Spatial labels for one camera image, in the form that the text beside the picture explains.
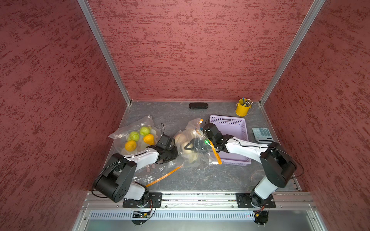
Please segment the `clear zip-top bag orange seal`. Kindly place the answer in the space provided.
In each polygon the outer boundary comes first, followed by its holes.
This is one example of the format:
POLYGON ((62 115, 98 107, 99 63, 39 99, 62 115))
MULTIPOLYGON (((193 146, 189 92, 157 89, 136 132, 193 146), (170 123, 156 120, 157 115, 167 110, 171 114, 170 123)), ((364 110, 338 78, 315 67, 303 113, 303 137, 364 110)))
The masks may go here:
POLYGON ((203 134, 203 119, 189 121, 185 130, 175 135, 178 157, 175 160, 180 167, 198 167, 200 165, 222 164, 213 143, 203 134))

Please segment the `beige pear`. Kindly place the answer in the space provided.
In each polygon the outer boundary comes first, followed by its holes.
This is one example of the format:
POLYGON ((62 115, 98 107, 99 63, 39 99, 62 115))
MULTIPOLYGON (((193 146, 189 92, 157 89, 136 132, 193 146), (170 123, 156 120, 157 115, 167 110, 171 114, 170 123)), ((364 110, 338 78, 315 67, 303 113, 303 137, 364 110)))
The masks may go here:
POLYGON ((188 152, 185 153, 185 158, 188 160, 189 163, 193 163, 198 161, 198 153, 188 152))

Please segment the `clear bag with green fruit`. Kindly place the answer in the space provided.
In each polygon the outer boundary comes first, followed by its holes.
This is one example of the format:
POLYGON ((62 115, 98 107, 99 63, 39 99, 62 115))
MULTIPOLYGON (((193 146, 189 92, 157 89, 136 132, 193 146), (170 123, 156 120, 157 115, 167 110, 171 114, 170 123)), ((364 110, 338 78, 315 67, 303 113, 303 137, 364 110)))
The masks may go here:
MULTIPOLYGON (((151 144, 157 143, 165 132, 165 126, 155 127, 151 116, 146 116, 128 126, 117 129, 109 135, 113 139, 114 151, 125 156, 146 150, 151 144)), ((133 178, 134 182, 145 186, 154 185, 180 170, 174 160, 167 163, 148 164, 138 170, 133 178)))

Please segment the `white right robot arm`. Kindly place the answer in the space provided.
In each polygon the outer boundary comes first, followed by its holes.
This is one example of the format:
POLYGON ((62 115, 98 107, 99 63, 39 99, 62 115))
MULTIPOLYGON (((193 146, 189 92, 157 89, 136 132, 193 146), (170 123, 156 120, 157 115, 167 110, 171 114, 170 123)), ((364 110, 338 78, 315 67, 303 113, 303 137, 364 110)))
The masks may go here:
POLYGON ((263 179, 250 193, 239 196, 250 208, 262 208, 269 203, 272 193, 286 187, 297 170, 296 162, 279 143, 257 144, 229 134, 223 135, 213 123, 206 124, 201 130, 191 130, 186 139, 184 142, 180 138, 177 140, 185 155, 195 154, 200 157, 205 154, 207 157, 215 157, 217 163, 221 164, 219 152, 225 152, 252 159, 262 165, 265 172, 263 179))

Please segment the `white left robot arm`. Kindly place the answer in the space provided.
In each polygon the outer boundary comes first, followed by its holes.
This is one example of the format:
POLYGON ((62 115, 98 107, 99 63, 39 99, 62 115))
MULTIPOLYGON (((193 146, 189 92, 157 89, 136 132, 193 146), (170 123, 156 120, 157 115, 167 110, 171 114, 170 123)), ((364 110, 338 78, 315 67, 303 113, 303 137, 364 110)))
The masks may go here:
POLYGON ((177 157, 178 150, 175 145, 165 148, 151 145, 134 155, 114 154, 95 179, 92 189, 115 203, 131 199, 145 205, 149 200, 149 190, 133 181, 134 174, 145 166, 167 163, 177 157))

